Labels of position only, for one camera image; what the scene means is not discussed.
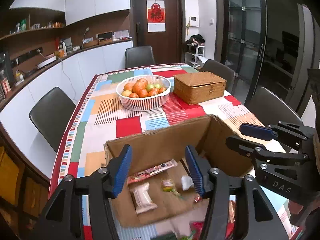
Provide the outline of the gold red candy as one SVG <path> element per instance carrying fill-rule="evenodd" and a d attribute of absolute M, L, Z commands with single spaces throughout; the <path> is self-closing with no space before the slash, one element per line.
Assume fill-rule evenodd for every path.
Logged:
<path fill-rule="evenodd" d="M 202 200 L 202 197 L 199 196 L 199 195 L 194 198 L 194 201 L 195 201 L 196 203 L 200 202 L 201 200 Z"/>

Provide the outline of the long white brown snack bar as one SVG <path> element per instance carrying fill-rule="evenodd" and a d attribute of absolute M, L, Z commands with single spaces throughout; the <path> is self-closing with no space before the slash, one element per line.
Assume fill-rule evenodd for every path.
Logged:
<path fill-rule="evenodd" d="M 149 195 L 149 187 L 150 183 L 146 182 L 130 190 L 135 201 L 136 214 L 138 215 L 154 210 L 158 207 Z"/>

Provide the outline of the green lollipop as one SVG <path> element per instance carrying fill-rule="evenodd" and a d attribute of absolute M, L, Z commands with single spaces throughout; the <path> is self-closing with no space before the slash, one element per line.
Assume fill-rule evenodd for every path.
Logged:
<path fill-rule="evenodd" d="M 177 198 L 183 198 L 182 195 L 176 190 L 175 183 L 171 179 L 163 179 L 161 181 L 161 189 L 164 192 L 171 192 Z"/>

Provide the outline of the white crumpled wrapper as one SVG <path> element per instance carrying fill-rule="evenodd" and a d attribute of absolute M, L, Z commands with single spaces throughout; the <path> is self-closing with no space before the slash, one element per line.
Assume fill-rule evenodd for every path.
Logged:
<path fill-rule="evenodd" d="M 190 188 L 194 187 L 193 180 L 190 176 L 181 177 L 182 190 L 187 191 Z"/>

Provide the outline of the dark chair right near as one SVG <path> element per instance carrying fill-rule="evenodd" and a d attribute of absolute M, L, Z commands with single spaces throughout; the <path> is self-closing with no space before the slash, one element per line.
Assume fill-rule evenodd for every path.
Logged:
<path fill-rule="evenodd" d="M 258 87 L 246 107 L 265 126 L 279 121 L 303 125 L 300 116 L 280 97 L 265 87 Z"/>

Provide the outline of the dark chair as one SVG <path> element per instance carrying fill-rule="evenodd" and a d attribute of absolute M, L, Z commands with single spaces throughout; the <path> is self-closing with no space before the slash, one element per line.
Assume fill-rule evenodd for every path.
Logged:
<path fill-rule="evenodd" d="M 225 66 L 224 64 L 217 62 L 215 60 L 208 59 L 203 67 L 200 69 L 200 72 L 211 72 L 223 79 L 226 82 L 226 90 L 232 94 L 232 89 L 235 81 L 235 71 L 231 68 Z"/>
<path fill-rule="evenodd" d="M 75 103 L 59 87 L 46 93 L 29 113 L 29 118 L 52 149 L 57 152 Z"/>
<path fill-rule="evenodd" d="M 279 121 L 303 125 L 300 116 L 280 97 L 265 87 L 258 87 L 246 107 L 265 126 Z"/>

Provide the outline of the pink patterned snack packet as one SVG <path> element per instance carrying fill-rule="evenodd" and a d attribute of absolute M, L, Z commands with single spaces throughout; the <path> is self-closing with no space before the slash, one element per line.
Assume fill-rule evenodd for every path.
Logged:
<path fill-rule="evenodd" d="M 157 166 L 148 168 L 146 170 L 137 172 L 131 176 L 128 176 L 127 178 L 127 185 L 137 183 L 140 181 L 144 181 L 146 179 L 149 179 L 159 173 L 162 173 L 170 168 L 176 167 L 178 165 L 177 161 L 175 159 L 171 159 L 167 162 L 164 162 L 162 164 L 159 164 Z"/>

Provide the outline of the brown cardboard box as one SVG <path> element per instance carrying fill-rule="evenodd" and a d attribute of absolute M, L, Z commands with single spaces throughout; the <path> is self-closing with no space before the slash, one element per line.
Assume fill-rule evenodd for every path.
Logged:
<path fill-rule="evenodd" d="M 185 160 L 185 148 L 188 145 L 195 147 L 212 167 L 220 168 L 229 176 L 244 176 L 252 169 L 251 161 L 226 146 L 226 139 L 235 134 L 217 116 L 206 115 L 106 142 L 104 149 L 107 162 L 118 157 L 125 145 L 131 146 L 131 176 L 168 161 L 176 161 L 175 165 L 170 165 L 150 178 L 125 183 L 121 193 L 111 201 L 120 225 L 124 228 L 148 225 L 198 206 L 194 200 L 197 195 L 195 190 L 182 190 L 181 178 L 189 173 Z M 157 207 L 138 214 L 132 191 L 144 183 L 149 184 L 148 194 Z"/>

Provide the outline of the colourful patchwork tablecloth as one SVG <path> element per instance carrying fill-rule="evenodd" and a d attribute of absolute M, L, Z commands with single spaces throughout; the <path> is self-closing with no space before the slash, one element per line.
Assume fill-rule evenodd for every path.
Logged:
<path fill-rule="evenodd" d="M 263 126 L 261 118 L 251 113 L 240 101 L 229 92 L 223 97 L 202 102 L 199 105 L 188 105 L 175 94 L 168 94 L 167 102 L 156 110 L 134 112 L 125 109 L 116 94 L 116 86 L 121 81 L 139 75 L 159 75 L 166 77 L 174 84 L 174 75 L 195 73 L 196 70 L 186 64 L 165 64 L 133 68 L 119 72 L 96 75 L 93 77 L 70 118 L 69 124 L 60 142 L 50 182 L 49 196 L 52 195 L 62 178 L 72 174 L 76 178 L 90 175 L 104 166 L 104 143 L 116 138 L 142 133 L 151 129 L 165 128 L 179 122 L 214 114 L 224 121 L 233 131 L 239 132 L 242 123 Z M 285 212 L 286 199 L 263 188 L 289 237 L 296 231 Z M 177 237 L 191 233 L 190 221 L 202 221 L 205 206 L 199 207 L 185 215 L 140 228 L 122 228 L 118 221 L 116 227 L 120 239 L 150 239 L 167 232 L 175 232 Z"/>

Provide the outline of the woven wicker box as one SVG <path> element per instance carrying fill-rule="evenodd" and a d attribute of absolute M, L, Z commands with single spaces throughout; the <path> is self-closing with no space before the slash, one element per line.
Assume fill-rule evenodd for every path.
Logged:
<path fill-rule="evenodd" d="M 173 93 L 189 105 L 223 96 L 227 81 L 211 72 L 177 74 Z"/>

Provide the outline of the dark chair left side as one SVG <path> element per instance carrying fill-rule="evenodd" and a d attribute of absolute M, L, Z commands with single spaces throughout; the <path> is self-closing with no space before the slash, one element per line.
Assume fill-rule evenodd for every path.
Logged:
<path fill-rule="evenodd" d="M 29 113 L 29 118 L 52 149 L 57 152 L 75 103 L 59 87 L 46 93 Z"/>

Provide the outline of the white fruit basket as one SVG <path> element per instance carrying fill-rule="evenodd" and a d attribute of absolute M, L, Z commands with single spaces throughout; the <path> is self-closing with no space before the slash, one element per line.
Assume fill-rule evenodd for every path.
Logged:
<path fill-rule="evenodd" d="M 171 91 L 169 79 L 159 75 L 139 75 L 121 81 L 116 93 L 129 110 L 146 112 L 163 106 Z"/>

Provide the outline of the dark wooden door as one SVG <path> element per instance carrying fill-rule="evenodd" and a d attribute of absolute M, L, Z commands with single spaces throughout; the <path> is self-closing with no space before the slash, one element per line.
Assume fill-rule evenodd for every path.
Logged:
<path fill-rule="evenodd" d="M 185 0 L 131 0 L 130 22 L 133 45 L 151 46 L 157 64 L 184 61 Z"/>

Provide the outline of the dark chair far end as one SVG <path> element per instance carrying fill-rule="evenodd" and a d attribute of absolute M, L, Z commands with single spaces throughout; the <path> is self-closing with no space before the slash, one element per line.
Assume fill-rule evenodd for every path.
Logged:
<path fill-rule="evenodd" d="M 125 50 L 125 68 L 154 65 L 155 58 L 152 46 L 139 46 Z"/>

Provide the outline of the red fu door poster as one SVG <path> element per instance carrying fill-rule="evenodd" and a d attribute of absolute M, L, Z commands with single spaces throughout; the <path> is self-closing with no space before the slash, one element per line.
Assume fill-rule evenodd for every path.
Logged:
<path fill-rule="evenodd" d="M 149 33 L 165 32 L 165 1 L 146 1 L 147 28 Z"/>

